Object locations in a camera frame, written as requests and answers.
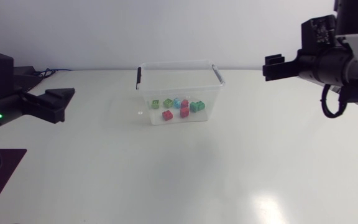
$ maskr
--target green block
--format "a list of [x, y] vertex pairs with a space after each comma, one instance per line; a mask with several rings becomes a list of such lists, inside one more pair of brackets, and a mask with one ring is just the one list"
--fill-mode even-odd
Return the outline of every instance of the green block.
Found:
[[152, 108], [153, 109], [159, 109], [160, 108], [160, 101], [159, 100], [153, 100], [152, 101]]
[[171, 108], [172, 106], [173, 106], [173, 100], [171, 99], [164, 100], [164, 107]]
[[190, 103], [190, 110], [191, 110], [191, 112], [197, 112], [198, 111], [198, 103], [191, 102]]
[[205, 108], [205, 103], [202, 101], [197, 102], [198, 104], [198, 111], [203, 110]]

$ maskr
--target blue block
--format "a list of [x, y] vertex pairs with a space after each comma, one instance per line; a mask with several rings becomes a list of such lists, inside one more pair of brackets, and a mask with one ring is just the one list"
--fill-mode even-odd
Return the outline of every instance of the blue block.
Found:
[[173, 106], [176, 108], [176, 109], [180, 109], [180, 104], [181, 104], [181, 101], [178, 99], [178, 98], [175, 98], [173, 100]]

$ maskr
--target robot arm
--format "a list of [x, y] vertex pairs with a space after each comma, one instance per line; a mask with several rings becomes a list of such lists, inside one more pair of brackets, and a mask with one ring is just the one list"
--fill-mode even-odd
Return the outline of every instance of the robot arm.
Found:
[[[302, 24], [302, 49], [294, 61], [272, 55], [263, 66], [266, 81], [299, 76], [324, 83], [321, 104], [329, 118], [342, 115], [347, 103], [358, 102], [358, 1], [337, 0], [334, 10], [337, 18], [317, 17]], [[335, 114], [325, 103], [331, 85], [341, 87]]]

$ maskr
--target clear plastic container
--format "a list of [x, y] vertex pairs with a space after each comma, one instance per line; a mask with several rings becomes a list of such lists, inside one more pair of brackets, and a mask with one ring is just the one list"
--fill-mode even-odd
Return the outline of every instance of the clear plastic container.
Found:
[[[190, 121], [207, 121], [211, 117], [215, 101], [225, 82], [218, 68], [210, 60], [184, 62], [143, 63], [138, 68], [136, 88], [144, 97], [152, 124], [171, 124]], [[186, 117], [181, 116], [181, 109], [175, 106], [167, 108], [167, 99], [198, 102], [198, 111], [190, 110]], [[158, 108], [152, 102], [158, 100]], [[169, 110], [173, 118], [165, 120], [163, 112]]]

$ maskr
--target plastic cube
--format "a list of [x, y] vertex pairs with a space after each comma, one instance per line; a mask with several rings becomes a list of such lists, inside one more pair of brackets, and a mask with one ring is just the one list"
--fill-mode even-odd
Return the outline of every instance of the plastic cube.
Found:
[[205, 108], [205, 103], [202, 101], [197, 102], [198, 105], [198, 111], [203, 110]]
[[180, 109], [180, 116], [182, 118], [186, 118], [187, 116], [189, 116], [189, 108]]
[[180, 109], [180, 100], [178, 98], [175, 98], [173, 100], [173, 106], [176, 108], [176, 109]]
[[171, 113], [171, 111], [167, 110], [162, 112], [162, 117], [164, 118], [165, 121], [168, 121], [173, 118], [173, 114]]
[[171, 99], [164, 100], [164, 107], [171, 108], [173, 105], [173, 101]]
[[152, 108], [153, 109], [159, 109], [160, 108], [160, 101], [159, 100], [153, 100], [152, 101]]
[[197, 112], [198, 111], [198, 103], [191, 102], [190, 103], [190, 110], [191, 110], [191, 112]]
[[180, 108], [186, 108], [186, 107], [189, 107], [189, 101], [183, 100], [180, 104]]

